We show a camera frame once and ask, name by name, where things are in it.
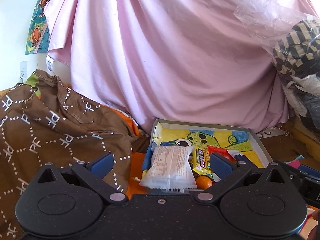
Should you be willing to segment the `red snack packet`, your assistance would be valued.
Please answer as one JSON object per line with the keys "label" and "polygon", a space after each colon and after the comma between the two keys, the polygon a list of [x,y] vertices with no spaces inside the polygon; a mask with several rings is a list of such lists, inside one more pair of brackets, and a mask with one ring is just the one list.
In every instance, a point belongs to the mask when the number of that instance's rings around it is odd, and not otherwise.
{"label": "red snack packet", "polygon": [[228,159],[229,161],[236,163],[236,160],[228,153],[226,149],[218,148],[210,145],[208,145],[207,148],[208,148],[209,154],[217,153],[223,156],[224,158]]}

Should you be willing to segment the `white toast bread pack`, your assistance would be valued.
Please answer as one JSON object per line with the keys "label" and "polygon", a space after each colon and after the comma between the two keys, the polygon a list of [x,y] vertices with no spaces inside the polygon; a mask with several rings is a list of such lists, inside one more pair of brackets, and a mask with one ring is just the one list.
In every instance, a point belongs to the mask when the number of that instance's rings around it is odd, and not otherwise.
{"label": "white toast bread pack", "polygon": [[194,146],[157,146],[151,158],[151,167],[140,185],[150,189],[184,190],[197,188],[189,164]]}

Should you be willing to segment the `dark blue snack stick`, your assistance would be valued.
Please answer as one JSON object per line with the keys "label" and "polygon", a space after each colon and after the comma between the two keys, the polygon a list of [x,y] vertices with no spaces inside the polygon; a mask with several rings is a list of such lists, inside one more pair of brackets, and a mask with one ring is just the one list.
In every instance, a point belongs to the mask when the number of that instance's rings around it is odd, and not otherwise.
{"label": "dark blue snack stick", "polygon": [[245,163],[254,166],[254,164],[242,153],[236,153],[233,158],[237,161],[237,162],[241,162],[244,161]]}

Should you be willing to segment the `yellow purple snack bar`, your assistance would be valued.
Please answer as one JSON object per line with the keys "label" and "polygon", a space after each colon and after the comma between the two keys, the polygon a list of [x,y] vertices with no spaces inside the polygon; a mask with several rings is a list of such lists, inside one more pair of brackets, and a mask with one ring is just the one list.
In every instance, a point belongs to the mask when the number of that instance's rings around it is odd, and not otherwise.
{"label": "yellow purple snack bar", "polygon": [[210,155],[205,149],[195,147],[192,156],[193,171],[199,176],[207,176],[213,180],[213,172],[210,167]]}

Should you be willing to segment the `orange tangerine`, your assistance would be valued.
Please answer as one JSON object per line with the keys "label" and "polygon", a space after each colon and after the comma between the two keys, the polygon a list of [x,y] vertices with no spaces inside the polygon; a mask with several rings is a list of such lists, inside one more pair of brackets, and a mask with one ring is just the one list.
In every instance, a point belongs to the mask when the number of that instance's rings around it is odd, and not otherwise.
{"label": "orange tangerine", "polygon": [[199,176],[195,181],[199,190],[206,190],[213,185],[213,181],[207,176]]}

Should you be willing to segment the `grey cartoon tray box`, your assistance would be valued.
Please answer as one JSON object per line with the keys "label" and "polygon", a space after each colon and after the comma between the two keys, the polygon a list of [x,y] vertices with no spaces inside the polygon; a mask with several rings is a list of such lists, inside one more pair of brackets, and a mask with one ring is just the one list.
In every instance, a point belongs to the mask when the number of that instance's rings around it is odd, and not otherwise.
{"label": "grey cartoon tray box", "polygon": [[[240,152],[259,168],[266,167],[272,161],[259,138],[250,129],[158,119],[153,124],[150,145],[142,166],[142,177],[151,167],[151,158],[157,146],[194,146],[208,150],[208,145],[226,149],[232,157]],[[193,171],[192,156],[193,153],[189,156],[189,164],[196,180],[199,175]],[[211,169],[213,172],[213,183],[218,182],[220,178],[213,171],[212,167]],[[163,191],[185,192],[187,190],[198,189]]]}

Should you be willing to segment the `brown patterned fabric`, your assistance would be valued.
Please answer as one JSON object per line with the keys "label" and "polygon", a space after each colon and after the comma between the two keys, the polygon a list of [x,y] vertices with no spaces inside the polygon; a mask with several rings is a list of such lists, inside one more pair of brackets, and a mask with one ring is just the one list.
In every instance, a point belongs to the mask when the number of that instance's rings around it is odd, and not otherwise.
{"label": "brown patterned fabric", "polygon": [[21,237],[15,205],[45,163],[67,167],[110,153],[114,173],[105,180],[125,192],[131,154],[147,142],[120,112],[36,70],[1,97],[1,239]]}

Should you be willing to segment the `pink hanging sheet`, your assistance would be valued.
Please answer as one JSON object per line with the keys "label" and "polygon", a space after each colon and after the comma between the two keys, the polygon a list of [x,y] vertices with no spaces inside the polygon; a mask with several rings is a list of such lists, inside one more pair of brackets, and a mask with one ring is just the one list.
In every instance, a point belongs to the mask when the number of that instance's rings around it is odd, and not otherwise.
{"label": "pink hanging sheet", "polygon": [[[234,16],[245,0],[50,0],[48,54],[75,91],[129,112],[259,132],[289,118],[268,53]],[[319,0],[276,0],[319,15]]]}

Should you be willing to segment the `plastic bag of clothes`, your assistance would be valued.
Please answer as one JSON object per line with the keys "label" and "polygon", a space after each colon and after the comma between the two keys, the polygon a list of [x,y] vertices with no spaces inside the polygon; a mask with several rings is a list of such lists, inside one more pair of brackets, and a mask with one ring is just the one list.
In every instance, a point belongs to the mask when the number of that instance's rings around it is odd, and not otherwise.
{"label": "plastic bag of clothes", "polygon": [[319,19],[275,0],[245,0],[234,11],[248,34],[272,57],[289,105],[319,132]]}

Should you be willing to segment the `wooden bed frame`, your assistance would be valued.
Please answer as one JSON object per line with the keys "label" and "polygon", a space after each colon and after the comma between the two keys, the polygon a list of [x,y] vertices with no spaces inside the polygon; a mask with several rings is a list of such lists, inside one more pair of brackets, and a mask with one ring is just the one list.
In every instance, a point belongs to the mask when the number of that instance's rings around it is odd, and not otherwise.
{"label": "wooden bed frame", "polygon": [[294,116],[283,125],[292,136],[306,144],[308,153],[319,161],[319,134],[308,130],[298,117]]}

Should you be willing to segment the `white wall outlet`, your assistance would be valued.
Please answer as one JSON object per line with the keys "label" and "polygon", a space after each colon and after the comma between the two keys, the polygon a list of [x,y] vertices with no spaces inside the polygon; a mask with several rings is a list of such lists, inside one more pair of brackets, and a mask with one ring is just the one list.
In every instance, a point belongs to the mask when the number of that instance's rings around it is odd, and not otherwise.
{"label": "white wall outlet", "polygon": [[24,83],[27,80],[27,61],[20,62],[20,83]]}

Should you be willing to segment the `colourful wall poster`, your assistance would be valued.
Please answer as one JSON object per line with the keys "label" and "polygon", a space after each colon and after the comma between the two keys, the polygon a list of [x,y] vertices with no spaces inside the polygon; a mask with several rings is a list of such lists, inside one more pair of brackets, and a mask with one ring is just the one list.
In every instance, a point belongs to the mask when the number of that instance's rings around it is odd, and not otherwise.
{"label": "colourful wall poster", "polygon": [[49,2],[50,0],[37,0],[28,31],[25,55],[48,51],[50,34],[44,8]]}

